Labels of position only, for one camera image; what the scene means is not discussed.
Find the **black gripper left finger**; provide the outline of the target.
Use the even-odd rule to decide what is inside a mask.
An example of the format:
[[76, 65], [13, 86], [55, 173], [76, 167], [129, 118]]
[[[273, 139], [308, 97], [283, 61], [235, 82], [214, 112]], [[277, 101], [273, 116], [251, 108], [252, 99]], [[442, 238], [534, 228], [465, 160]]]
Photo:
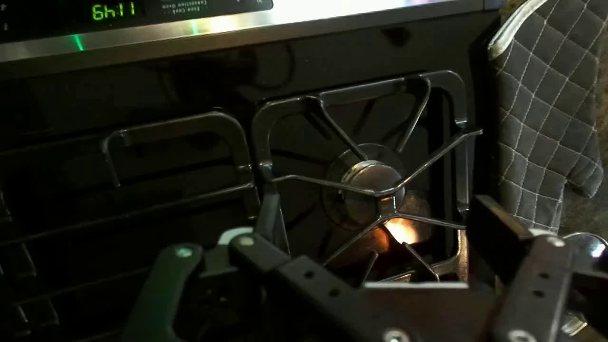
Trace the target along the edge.
[[391, 306], [251, 228], [156, 257], [119, 342], [406, 342]]

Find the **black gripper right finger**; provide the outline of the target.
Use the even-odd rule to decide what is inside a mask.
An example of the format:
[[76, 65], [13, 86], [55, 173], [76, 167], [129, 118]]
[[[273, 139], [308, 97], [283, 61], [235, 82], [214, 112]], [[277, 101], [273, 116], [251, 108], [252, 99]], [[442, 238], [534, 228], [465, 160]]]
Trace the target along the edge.
[[568, 342], [577, 323], [608, 336], [608, 255], [600, 236], [534, 236], [498, 201], [475, 196], [467, 239], [505, 285], [488, 327], [492, 342]]

